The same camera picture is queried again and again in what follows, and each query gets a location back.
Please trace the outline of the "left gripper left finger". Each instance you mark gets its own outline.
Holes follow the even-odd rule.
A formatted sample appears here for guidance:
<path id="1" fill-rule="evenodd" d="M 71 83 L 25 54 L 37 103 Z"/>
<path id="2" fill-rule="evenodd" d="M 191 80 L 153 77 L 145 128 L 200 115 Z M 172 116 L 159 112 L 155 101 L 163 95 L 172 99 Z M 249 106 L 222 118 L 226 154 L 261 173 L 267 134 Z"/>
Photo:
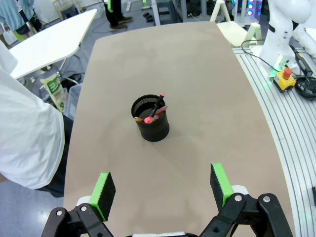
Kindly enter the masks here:
<path id="1" fill-rule="evenodd" d="M 116 188 L 110 172 L 102 172 L 88 202 L 76 205 L 72 210 L 57 207 L 50 212 L 43 237 L 112 237 L 106 227 Z"/>

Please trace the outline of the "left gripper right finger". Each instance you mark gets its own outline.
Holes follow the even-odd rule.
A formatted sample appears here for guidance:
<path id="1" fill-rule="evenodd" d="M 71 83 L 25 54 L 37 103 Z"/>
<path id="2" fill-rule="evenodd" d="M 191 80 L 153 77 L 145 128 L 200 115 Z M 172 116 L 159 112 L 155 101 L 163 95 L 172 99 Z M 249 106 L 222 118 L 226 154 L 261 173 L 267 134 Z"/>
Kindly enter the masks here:
<path id="1" fill-rule="evenodd" d="M 249 226 L 257 237 L 292 237 L 293 233 L 276 195 L 258 198 L 233 190 L 221 163 L 212 163 L 210 185 L 218 214 L 201 237 L 231 237 L 240 225 Z"/>

